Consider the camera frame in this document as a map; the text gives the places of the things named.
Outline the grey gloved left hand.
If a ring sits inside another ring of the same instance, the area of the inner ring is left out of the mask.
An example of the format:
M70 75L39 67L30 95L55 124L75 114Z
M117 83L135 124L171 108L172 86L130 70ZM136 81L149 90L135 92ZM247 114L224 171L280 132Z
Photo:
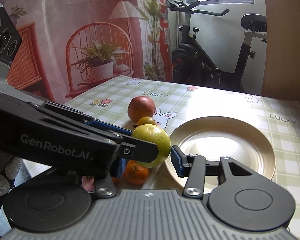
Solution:
M14 187L14 180L22 164L23 159L0 151L0 209L4 196Z

